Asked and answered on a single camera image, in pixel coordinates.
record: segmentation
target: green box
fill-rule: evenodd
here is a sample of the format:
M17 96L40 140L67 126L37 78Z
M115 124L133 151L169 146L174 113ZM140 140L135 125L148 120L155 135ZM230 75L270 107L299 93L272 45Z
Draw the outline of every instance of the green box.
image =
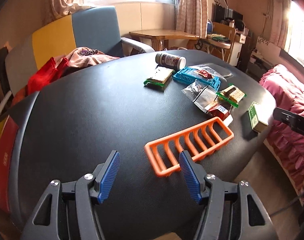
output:
M264 109L257 102L252 102L248 111L252 130L262 132L268 126L268 117Z

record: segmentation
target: orange plastic rack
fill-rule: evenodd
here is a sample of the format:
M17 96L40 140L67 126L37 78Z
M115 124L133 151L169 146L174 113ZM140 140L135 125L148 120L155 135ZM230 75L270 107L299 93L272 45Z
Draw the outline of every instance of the orange plastic rack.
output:
M215 132L213 129L213 124L218 123L222 129L227 133L228 137L225 139L221 139L220 136ZM209 131L213 135L213 137L218 141L215 143L211 137L207 134L206 132L206 127L209 127ZM198 136L198 131L201 130L201 133L203 137L207 140L207 142L211 145L210 148L207 148L205 144L202 142L201 138ZM190 133L193 134L194 140L197 142L197 144L200 146L200 148L203 150L202 152L198 152L198 150L195 148L193 143L191 142L189 135ZM207 155L210 155L215 152L215 150L220 149L222 146L227 144L233 137L234 134L228 128L225 124L223 124L223 121L218 118L214 117L210 120L207 120L205 122L199 123L195 126L192 126L190 128L187 128L185 130L182 130L180 132L176 132L174 134L168 135L166 137L157 139L155 141L149 142L145 145L145 152L150 160L150 163L158 177L164 177L164 176L169 176L172 174L174 171L179 171L180 170L180 164L178 163L177 159L174 157L170 147L169 147L169 142L174 141L174 145L178 152L182 152L183 147L180 144L180 137L184 137L185 144L189 147L190 153L192 153L194 156L192 157L193 161L199 161L202 160L204 157ZM166 168L158 150L157 146L163 145L164 151L168 158L170 159L172 163L172 167Z

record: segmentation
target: metal screw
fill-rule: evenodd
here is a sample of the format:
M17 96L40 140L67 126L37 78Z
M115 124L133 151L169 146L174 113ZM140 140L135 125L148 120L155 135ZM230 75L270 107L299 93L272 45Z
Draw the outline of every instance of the metal screw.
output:
M90 180L93 179L94 175L92 173L88 173L84 175L84 179Z
M240 184L241 184L241 186L244 186L244 185L248 186L249 185L249 183L247 181L244 181L244 180L241 180Z
M214 180L215 179L215 175L209 173L209 174L206 174L206 178L209 179L209 180Z
M51 181L51 186L57 186L60 182L57 179Z

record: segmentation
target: label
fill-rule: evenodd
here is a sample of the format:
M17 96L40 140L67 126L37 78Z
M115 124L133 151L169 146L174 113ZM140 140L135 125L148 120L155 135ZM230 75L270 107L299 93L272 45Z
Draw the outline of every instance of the label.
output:
M221 105L219 105L218 110L221 111L223 114L226 114L228 111Z
M249 108L249 116L251 121L251 127L253 129L259 123L254 105L251 105L251 107Z
M162 66L171 66L178 70L178 62L180 57L169 55L169 54L163 54L161 56L160 64Z

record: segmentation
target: wall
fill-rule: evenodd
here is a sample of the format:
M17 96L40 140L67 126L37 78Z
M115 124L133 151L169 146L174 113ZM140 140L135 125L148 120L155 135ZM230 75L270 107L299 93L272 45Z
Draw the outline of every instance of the wall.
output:
M267 12L268 0L227 0L229 8L236 10L243 15L245 26L254 32L254 40L261 35L265 17L263 13ZM266 33L269 38L270 22L266 24Z
M173 4L114 4L121 36L142 29L174 29ZM15 47L26 36L42 27L42 0L7 0L0 11L0 49ZM3 98L0 87L0 99Z

